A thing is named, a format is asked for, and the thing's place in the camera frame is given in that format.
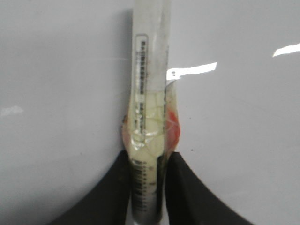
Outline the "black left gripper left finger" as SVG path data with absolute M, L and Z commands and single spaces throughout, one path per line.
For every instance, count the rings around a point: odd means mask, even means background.
M 130 197 L 128 154 L 122 150 L 101 181 L 50 225 L 124 225 Z

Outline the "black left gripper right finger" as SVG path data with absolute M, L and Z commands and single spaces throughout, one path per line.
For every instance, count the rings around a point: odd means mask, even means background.
M 251 224 L 216 197 L 178 152 L 168 161 L 165 196 L 171 225 Z

